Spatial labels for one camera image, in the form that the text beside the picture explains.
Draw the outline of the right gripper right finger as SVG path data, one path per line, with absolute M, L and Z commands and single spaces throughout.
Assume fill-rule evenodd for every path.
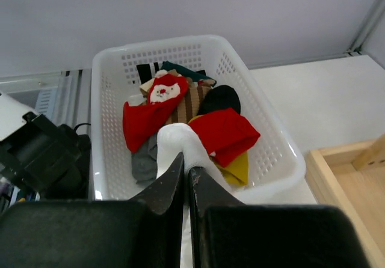
M 247 205 L 203 168 L 188 174 L 194 267 L 368 267 L 337 207 Z

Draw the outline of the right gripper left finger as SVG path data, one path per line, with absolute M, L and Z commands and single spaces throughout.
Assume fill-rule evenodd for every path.
M 1 216 L 2 267 L 179 267 L 183 155 L 129 200 L 28 201 Z

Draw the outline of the mustard yellow sock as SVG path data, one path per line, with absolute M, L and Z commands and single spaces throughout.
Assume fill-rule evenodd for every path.
M 212 156 L 209 155 L 209 157 L 229 184 L 235 186 L 245 186 L 248 184 L 248 151 L 242 153 L 226 167 L 222 167 Z

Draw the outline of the white sock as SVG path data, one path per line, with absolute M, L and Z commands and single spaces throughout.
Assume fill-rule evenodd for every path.
M 184 123 L 162 127 L 157 135 L 157 179 L 175 174 L 182 185 L 182 244 L 192 249 L 194 267 L 230 267 L 236 263 L 232 240 L 241 241 L 246 205 L 210 160 L 198 135 Z

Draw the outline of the red santa sock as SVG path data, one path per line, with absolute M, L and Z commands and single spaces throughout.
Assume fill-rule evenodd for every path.
M 196 116 L 188 125 L 198 135 L 207 154 L 222 167 L 231 164 L 260 138 L 250 122 L 232 108 Z

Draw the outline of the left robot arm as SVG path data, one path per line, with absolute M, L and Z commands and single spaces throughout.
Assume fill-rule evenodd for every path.
M 22 201 L 86 199 L 91 140 L 1 93 L 1 210 Z

